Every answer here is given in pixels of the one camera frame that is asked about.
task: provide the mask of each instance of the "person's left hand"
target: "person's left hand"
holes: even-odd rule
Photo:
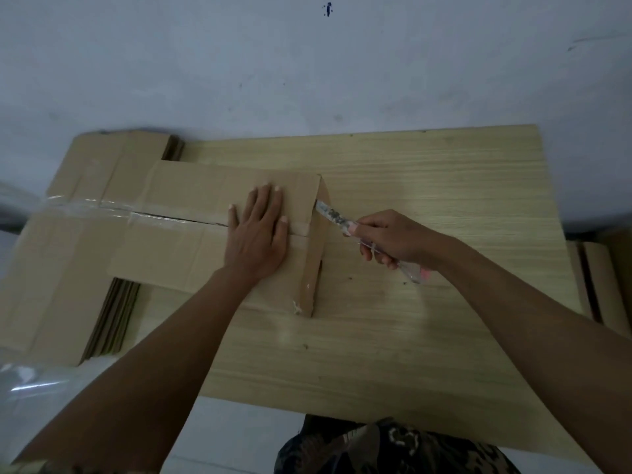
[[[280,266],[288,249],[288,218],[281,216],[283,191],[266,184],[250,191],[241,219],[234,205],[228,210],[228,240],[224,266],[232,266],[255,282],[270,276]]]

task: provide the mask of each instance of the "floor tile grout line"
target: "floor tile grout line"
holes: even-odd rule
[[[228,467],[228,466],[224,466],[222,464],[216,464],[214,462],[206,462],[206,461],[198,461],[197,459],[191,459],[191,458],[186,458],[184,456],[177,456],[176,454],[173,455],[169,455],[169,458],[173,458],[173,459],[180,459],[182,461],[190,461],[190,462],[195,462],[197,464],[207,464],[209,466],[213,466],[213,467],[221,467],[222,469],[226,469],[228,471],[233,471],[233,472],[241,472],[243,474],[259,474],[257,472],[252,472],[252,471],[244,471],[243,469],[237,469],[234,467]]]

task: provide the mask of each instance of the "wooden table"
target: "wooden table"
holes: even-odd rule
[[[580,309],[535,126],[187,143],[182,161],[318,172],[344,215],[397,209]],[[454,287],[407,281],[332,226],[313,318],[238,311],[201,394],[585,460]],[[187,296],[143,287],[125,347]]]

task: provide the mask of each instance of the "patterned clothing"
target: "patterned clothing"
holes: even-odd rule
[[[379,472],[519,474],[496,446],[482,442],[416,430],[390,418],[361,426],[309,415],[301,433],[281,448],[274,466],[274,474]],[[61,469],[44,461],[0,467],[0,474],[8,473],[105,474],[78,467]]]

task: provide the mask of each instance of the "forearm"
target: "forearm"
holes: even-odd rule
[[[616,472],[617,465],[632,461],[632,342],[562,306],[459,241],[444,259],[440,273],[600,467]]]
[[[233,313],[253,285],[235,269],[217,270],[72,400],[18,460],[157,471],[188,417]]]

